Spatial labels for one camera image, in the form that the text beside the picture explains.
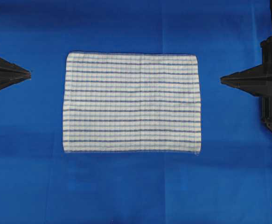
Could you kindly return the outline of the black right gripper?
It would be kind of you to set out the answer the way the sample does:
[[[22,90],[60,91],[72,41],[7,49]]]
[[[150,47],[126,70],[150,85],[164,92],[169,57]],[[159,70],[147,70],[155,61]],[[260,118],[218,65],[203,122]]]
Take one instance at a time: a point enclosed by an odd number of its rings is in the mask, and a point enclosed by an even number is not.
[[[262,96],[262,121],[272,123],[272,36],[261,42],[261,49],[261,65],[223,76],[220,80],[222,84],[229,87],[240,89],[253,96]]]

